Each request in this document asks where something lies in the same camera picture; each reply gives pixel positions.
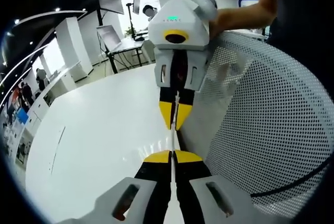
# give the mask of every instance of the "yellow ring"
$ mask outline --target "yellow ring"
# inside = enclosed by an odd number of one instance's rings
[[[183,36],[186,40],[189,39],[189,35],[188,33],[186,33],[185,31],[182,30],[178,30],[178,29],[171,29],[171,30],[166,30],[163,32],[163,37],[166,38],[166,36],[170,35],[170,34],[176,34],[176,35],[181,35]]]

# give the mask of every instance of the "ceiling light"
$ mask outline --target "ceiling light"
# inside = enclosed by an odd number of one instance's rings
[[[1,80],[0,82],[0,87],[1,85],[5,82],[5,80],[9,77],[9,75],[19,66],[21,65],[26,59],[30,58],[31,56],[33,56],[36,52],[40,51],[43,48],[46,48],[49,44],[46,44],[44,46],[41,46],[40,48],[36,49],[35,51],[33,51],[32,53],[30,53],[28,56],[24,57],[23,59],[20,60],[19,63],[17,63],[7,74],[6,76],[3,78],[3,80]]]
[[[6,93],[6,95],[4,96],[4,98],[2,99],[2,101],[1,101],[1,103],[0,103],[0,105],[4,105],[4,102],[5,102],[5,100],[6,100],[6,98],[7,98],[7,96],[9,95],[9,91],[11,91],[15,86],[16,86],[16,84],[20,81],[20,79],[22,79],[23,78],[23,76],[27,73],[27,72],[29,72],[31,70],[31,67],[28,69],[28,70],[26,70],[15,82],[14,82],[14,84],[12,85],[12,87],[8,90],[8,92]]]

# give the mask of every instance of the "white perforated mesh chair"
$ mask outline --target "white perforated mesh chair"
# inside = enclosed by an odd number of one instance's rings
[[[333,150],[334,105],[298,61],[225,32],[181,133],[212,174],[250,193],[260,210],[294,217]]]

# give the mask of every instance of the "person's arm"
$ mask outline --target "person's arm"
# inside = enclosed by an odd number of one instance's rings
[[[264,28],[276,17],[276,0],[259,0],[257,4],[218,10],[216,20],[210,23],[211,37],[224,30]]]

